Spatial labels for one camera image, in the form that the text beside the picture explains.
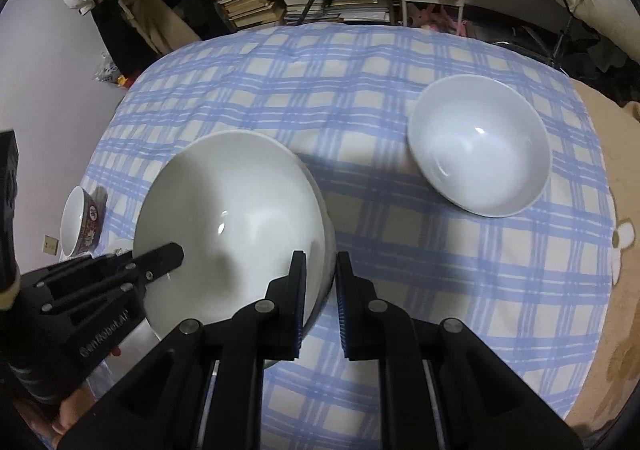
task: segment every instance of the table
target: table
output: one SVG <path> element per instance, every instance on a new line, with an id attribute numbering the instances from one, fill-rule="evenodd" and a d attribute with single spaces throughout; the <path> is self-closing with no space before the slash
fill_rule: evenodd
<path id="1" fill-rule="evenodd" d="M 475 73 L 539 112 L 553 149 L 542 198 L 489 219 L 449 204 L 420 175 L 406 117 L 437 78 Z M 108 193 L 98 252 L 132 238 L 161 167 L 194 139 L 261 131 L 305 162 L 339 250 L 378 295 L 416 318 L 458 316 L 564 416 L 598 345 L 610 294 L 614 212 L 593 124 L 570 80 L 472 39 L 318 23 L 191 44 L 151 66 L 99 142 L 82 185 Z M 264 448 L 372 448 L 375 365 L 344 360 L 335 298 L 300 360 L 265 373 Z"/>

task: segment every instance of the electrical outlet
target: electrical outlet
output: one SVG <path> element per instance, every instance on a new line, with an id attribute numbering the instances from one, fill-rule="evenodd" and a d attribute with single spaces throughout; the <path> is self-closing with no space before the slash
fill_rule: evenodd
<path id="1" fill-rule="evenodd" d="M 42 251 L 44 253 L 49 253 L 49 255 L 58 255 L 58 240 L 55 237 L 45 235 Z"/>

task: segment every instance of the cardboard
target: cardboard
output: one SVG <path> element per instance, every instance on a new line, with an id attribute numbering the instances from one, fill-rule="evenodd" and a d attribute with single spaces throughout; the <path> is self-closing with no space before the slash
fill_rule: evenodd
<path id="1" fill-rule="evenodd" d="M 640 378 L 640 123 L 614 102 L 574 81 L 600 138 L 618 224 L 630 219 L 636 240 L 622 252 L 596 355 L 566 422 L 587 435 L 613 420 Z"/>
<path id="2" fill-rule="evenodd" d="M 166 55 L 200 40 L 162 0 L 118 0 L 118 4 L 129 24 L 157 53 Z"/>

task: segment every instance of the white wall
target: white wall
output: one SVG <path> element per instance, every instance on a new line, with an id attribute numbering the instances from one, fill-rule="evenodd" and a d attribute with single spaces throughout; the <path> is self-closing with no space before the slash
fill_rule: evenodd
<path id="1" fill-rule="evenodd" d="M 45 234 L 60 237 L 66 198 L 124 95 L 93 79 L 104 45 L 91 16 L 62 0 L 9 0 L 0 13 L 0 129 L 14 129 L 21 271 L 53 264 Z"/>

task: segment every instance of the plastic bag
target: plastic bag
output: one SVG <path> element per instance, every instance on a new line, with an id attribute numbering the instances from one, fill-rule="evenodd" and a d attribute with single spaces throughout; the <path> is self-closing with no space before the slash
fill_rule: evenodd
<path id="1" fill-rule="evenodd" d="M 122 76 L 120 69 L 115 65 L 111 55 L 102 52 L 102 61 L 95 70 L 94 79 L 105 84 L 113 84 L 119 86 L 118 78 Z"/>

